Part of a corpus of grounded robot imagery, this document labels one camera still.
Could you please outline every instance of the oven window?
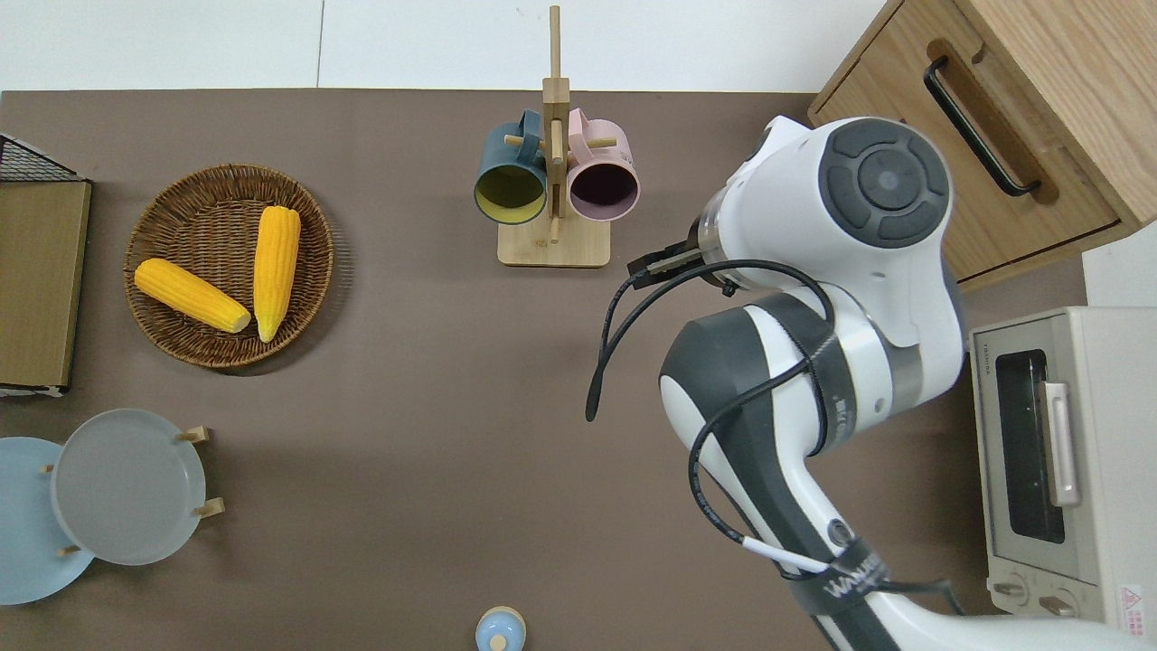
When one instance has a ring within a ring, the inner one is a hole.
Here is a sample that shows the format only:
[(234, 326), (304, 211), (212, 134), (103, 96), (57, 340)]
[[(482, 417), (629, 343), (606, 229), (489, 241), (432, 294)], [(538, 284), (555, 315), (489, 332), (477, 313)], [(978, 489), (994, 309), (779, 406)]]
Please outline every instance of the oven window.
[(1064, 542), (1064, 520), (1048, 500), (1045, 431), (1037, 384), (1046, 379), (1045, 352), (1029, 350), (996, 358), (996, 395), (1004, 446), (1012, 531), (1046, 542)]

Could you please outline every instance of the oven door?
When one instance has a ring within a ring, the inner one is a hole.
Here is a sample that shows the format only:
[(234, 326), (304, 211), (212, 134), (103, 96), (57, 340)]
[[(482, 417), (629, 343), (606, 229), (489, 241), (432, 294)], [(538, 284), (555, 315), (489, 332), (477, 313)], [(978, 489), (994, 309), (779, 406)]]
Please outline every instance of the oven door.
[[(1088, 487), (1079, 419), (1059, 423), (1053, 410), (1052, 427), (1067, 447), (1067, 459), (1054, 459), (1044, 392), (1047, 383), (1064, 407), (1079, 409), (1077, 392), (1067, 391), (1078, 382), (1068, 333), (1062, 313), (977, 335), (989, 553), (1096, 585), (1091, 506), (1078, 490)], [(1071, 474), (1064, 481), (1073, 491), (1057, 496), (1049, 487), (1062, 474)]]

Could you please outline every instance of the wire rack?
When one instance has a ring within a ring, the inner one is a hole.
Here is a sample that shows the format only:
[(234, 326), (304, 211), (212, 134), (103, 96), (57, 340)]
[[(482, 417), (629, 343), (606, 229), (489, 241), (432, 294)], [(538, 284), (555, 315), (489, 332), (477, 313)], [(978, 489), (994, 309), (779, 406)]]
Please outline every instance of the wire rack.
[(84, 180), (27, 142), (0, 133), (0, 183)]

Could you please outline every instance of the gray plate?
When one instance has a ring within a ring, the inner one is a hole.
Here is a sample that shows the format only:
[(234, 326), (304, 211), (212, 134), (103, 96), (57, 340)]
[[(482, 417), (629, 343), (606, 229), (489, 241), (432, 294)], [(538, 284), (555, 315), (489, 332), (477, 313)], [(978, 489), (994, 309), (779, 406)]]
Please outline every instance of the gray plate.
[(205, 471), (180, 430), (139, 409), (94, 416), (73, 432), (52, 474), (52, 508), (97, 558), (145, 565), (180, 549), (205, 504)]

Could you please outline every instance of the blue mug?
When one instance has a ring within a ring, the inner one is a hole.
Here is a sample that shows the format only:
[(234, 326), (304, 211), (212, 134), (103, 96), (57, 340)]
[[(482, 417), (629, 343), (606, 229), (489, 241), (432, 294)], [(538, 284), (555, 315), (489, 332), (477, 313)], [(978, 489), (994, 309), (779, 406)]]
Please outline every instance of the blue mug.
[[(507, 135), (522, 138), (508, 145)], [(482, 146), (474, 202), (482, 214), (508, 225), (525, 223), (546, 207), (546, 158), (539, 149), (543, 116), (526, 110), (518, 123), (494, 127)]]

